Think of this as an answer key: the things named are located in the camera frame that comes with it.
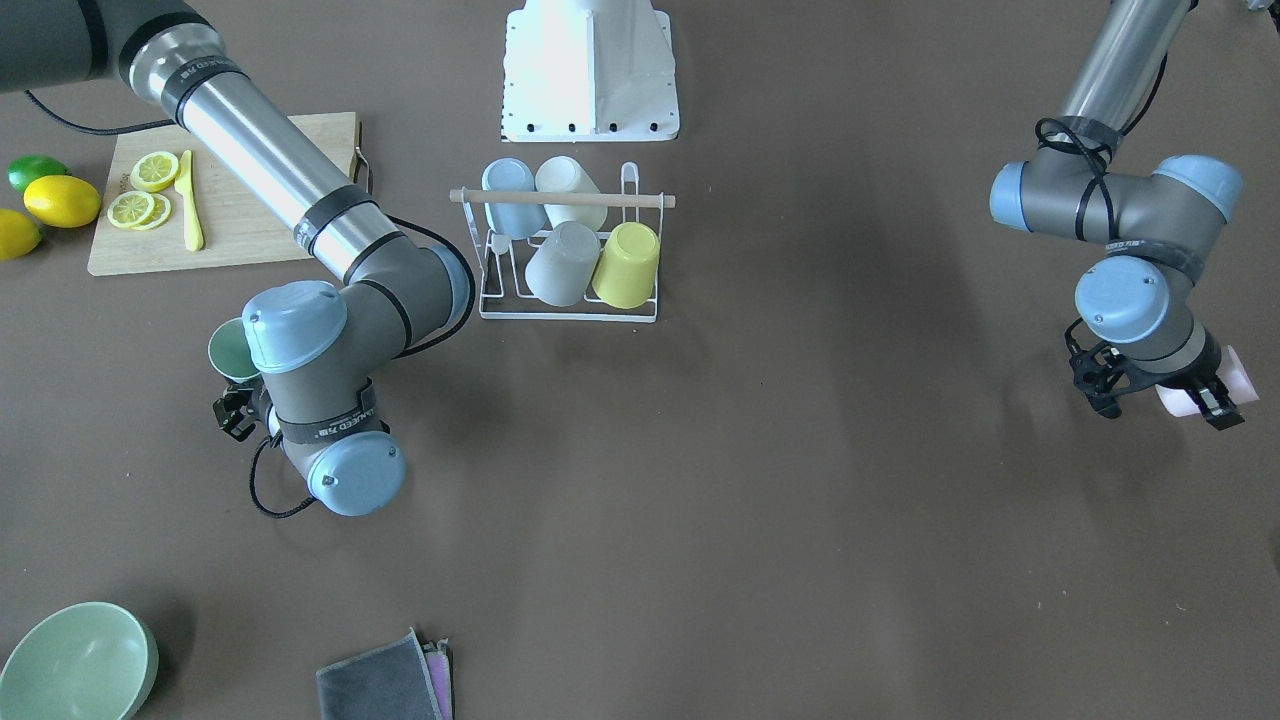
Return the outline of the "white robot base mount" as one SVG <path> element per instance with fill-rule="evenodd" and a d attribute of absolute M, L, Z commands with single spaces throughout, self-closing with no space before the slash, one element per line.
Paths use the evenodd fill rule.
<path fill-rule="evenodd" d="M 526 1 L 506 17 L 500 138 L 678 137 L 671 18 L 649 1 Z"/>

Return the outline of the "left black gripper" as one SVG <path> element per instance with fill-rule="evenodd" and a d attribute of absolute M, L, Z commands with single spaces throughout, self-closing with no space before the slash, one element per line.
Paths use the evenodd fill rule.
<path fill-rule="evenodd" d="M 1123 354 L 1107 340 L 1091 347 L 1080 345 L 1075 331 L 1084 323 L 1078 318 L 1064 332 L 1073 372 L 1073 384 L 1094 413 L 1107 419 L 1123 414 L 1119 398 L 1164 386 L 1184 389 L 1192 396 L 1201 418 L 1216 430 L 1226 430 L 1245 421 L 1231 400 L 1225 382 L 1217 377 L 1222 350 L 1216 340 L 1196 322 L 1185 343 L 1172 355 L 1158 361 L 1139 361 Z"/>

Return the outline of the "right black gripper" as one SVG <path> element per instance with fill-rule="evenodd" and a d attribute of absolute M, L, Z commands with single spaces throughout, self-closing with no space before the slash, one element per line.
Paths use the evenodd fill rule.
<path fill-rule="evenodd" d="M 268 438 L 276 436 L 273 425 L 273 402 L 264 380 L 228 380 L 212 411 L 221 432 L 244 442 L 262 428 Z"/>

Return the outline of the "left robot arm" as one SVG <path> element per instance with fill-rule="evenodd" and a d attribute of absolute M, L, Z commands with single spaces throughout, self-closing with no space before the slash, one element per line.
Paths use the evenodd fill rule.
<path fill-rule="evenodd" d="M 1114 1 L 1060 111 L 1036 124 L 1037 150 L 989 191 L 992 218 L 1018 231 L 1097 243 L 1065 329 L 1074 387 L 1115 419 L 1125 395 L 1156 389 L 1171 414 L 1216 429 L 1243 423 L 1257 393 L 1236 352 L 1194 316 L 1198 286 L 1240 197 L 1240 173 L 1183 154 L 1148 176 L 1110 170 L 1146 114 L 1190 1 Z"/>

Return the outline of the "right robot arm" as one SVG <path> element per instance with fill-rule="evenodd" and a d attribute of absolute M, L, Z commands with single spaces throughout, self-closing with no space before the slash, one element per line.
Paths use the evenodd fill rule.
<path fill-rule="evenodd" d="M 256 373 L 216 401 L 227 433 L 266 429 L 307 487 L 342 516 L 387 506 L 407 473 L 371 375 L 449 338 L 477 284 L 438 234 L 401 228 L 227 55 L 183 1 L 5 1 L 3 91 L 118 77 L 195 136 L 287 225 L 333 281 L 253 296 L 238 327 Z"/>

